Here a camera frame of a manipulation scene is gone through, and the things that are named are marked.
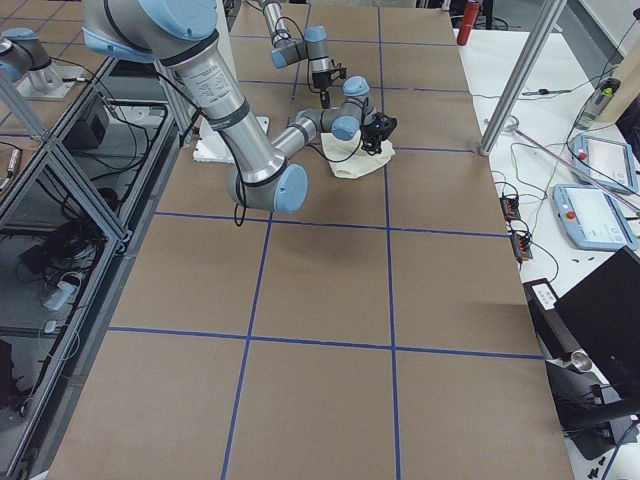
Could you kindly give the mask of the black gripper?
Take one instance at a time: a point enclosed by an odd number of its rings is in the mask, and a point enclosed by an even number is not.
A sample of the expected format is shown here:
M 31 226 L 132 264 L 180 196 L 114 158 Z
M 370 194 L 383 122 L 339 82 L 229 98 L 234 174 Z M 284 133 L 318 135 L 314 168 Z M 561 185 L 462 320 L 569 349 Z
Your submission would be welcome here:
M 367 125 L 361 126 L 362 150 L 368 155 L 372 155 L 372 150 L 370 148 L 374 148 L 374 155 L 382 153 L 381 127 L 382 124 L 380 121 L 373 121 Z
M 311 79 L 313 88 L 320 91 L 322 108 L 331 107 L 330 92 L 327 89 L 333 85 L 332 73 L 330 71 L 313 72 Z

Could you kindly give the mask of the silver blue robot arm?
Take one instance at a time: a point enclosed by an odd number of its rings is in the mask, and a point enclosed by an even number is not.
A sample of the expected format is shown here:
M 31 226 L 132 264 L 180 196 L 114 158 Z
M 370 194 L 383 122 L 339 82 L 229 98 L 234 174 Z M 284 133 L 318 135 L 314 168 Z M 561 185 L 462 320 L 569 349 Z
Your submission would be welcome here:
M 184 84 L 210 127 L 229 148 L 234 167 L 228 192 L 242 207 L 293 213 L 305 201 L 308 177 L 293 156 L 320 133 L 348 141 L 360 137 L 374 155 L 397 126 L 377 111 L 365 78 L 343 85 L 338 108 L 307 109 L 275 139 L 251 111 L 218 50 L 221 19 L 214 1 L 86 1 L 86 45 L 105 56 L 159 62 Z
M 295 38 L 287 21 L 294 26 L 293 19 L 283 14 L 278 1 L 258 1 L 265 19 L 272 44 L 271 60 L 276 69 L 307 62 L 307 86 L 319 95 L 322 108 L 331 106 L 329 89 L 336 79 L 344 79 L 346 70 L 336 63 L 329 51 L 326 30 L 323 26 L 306 27 L 299 30 Z

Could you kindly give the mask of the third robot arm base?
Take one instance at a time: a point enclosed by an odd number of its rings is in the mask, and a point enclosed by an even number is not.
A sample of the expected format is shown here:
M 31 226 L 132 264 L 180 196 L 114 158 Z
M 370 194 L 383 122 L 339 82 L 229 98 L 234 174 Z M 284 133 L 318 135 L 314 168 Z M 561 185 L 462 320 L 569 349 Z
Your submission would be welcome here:
M 1 33 L 1 73 L 30 100 L 62 100 L 78 77 L 73 67 L 58 65 L 38 35 L 26 27 Z

